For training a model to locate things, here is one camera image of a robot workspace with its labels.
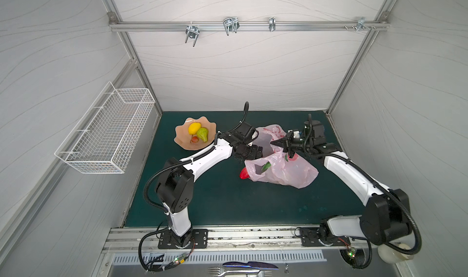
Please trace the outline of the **pink printed plastic bag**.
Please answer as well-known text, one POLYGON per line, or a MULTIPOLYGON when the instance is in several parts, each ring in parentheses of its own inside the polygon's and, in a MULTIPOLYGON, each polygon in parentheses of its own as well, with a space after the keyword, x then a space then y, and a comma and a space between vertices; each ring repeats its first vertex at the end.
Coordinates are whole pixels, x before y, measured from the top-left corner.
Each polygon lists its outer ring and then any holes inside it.
POLYGON ((302 189, 317 178, 319 171, 306 159, 298 154, 295 154, 294 158, 289 158, 288 154, 283 152, 283 148, 271 145, 271 141, 285 137, 286 132, 281 126, 273 124, 258 127, 256 130, 258 131, 258 136, 252 144, 263 148, 263 157, 246 161, 253 161, 259 165, 269 161, 271 167, 261 177, 254 178, 252 181, 302 189))

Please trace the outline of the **pink dragon fruit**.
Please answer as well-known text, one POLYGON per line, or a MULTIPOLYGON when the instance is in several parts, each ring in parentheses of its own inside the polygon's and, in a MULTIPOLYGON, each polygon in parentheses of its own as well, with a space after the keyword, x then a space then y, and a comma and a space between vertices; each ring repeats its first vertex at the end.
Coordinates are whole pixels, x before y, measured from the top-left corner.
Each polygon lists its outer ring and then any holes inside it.
POLYGON ((270 167, 271 163, 269 161, 261 165, 253 161, 246 161, 245 167, 240 172, 240 178, 243 180, 252 180, 254 178, 261 177, 270 167))

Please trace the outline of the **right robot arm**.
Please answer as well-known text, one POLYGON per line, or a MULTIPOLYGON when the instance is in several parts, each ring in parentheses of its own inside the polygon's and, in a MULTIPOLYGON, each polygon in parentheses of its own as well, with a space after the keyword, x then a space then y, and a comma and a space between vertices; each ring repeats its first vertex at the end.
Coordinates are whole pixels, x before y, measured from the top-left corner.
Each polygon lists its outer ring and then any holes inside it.
POLYGON ((410 212, 408 195, 401 189, 391 189, 357 166, 336 144, 323 136, 312 138, 290 131, 284 138, 272 141, 288 157, 302 152, 323 162, 361 200, 364 211, 360 216, 335 216, 321 224, 321 234, 363 239, 404 255, 415 255, 422 248, 422 236, 410 212))

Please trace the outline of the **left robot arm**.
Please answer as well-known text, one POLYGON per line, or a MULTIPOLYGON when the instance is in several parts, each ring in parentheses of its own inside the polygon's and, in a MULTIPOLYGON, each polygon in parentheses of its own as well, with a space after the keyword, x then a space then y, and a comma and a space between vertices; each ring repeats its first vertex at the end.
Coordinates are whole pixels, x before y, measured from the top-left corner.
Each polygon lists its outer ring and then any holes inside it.
POLYGON ((170 158, 163 169, 146 182, 143 198, 146 203, 164 212, 168 229, 178 246, 187 246, 192 235, 188 205, 192 201, 196 181, 203 173, 231 156, 240 160, 260 159, 263 148, 230 135, 216 138, 193 156, 182 160, 170 158))

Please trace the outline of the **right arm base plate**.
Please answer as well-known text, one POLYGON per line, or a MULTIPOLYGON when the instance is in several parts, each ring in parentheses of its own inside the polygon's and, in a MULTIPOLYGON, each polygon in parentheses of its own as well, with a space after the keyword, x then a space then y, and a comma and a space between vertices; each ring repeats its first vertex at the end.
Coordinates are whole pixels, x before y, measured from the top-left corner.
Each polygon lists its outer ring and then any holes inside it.
POLYGON ((323 227, 299 227, 299 239, 303 247, 347 247, 348 237, 334 236, 323 227))

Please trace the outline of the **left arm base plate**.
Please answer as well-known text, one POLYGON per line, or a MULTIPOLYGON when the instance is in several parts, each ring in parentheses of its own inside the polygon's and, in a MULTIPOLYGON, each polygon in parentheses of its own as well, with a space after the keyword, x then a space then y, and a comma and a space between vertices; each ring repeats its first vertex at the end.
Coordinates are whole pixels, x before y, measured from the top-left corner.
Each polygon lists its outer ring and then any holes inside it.
POLYGON ((172 230, 160 235, 158 249, 207 248, 208 229, 189 229, 183 236, 177 236, 172 230))

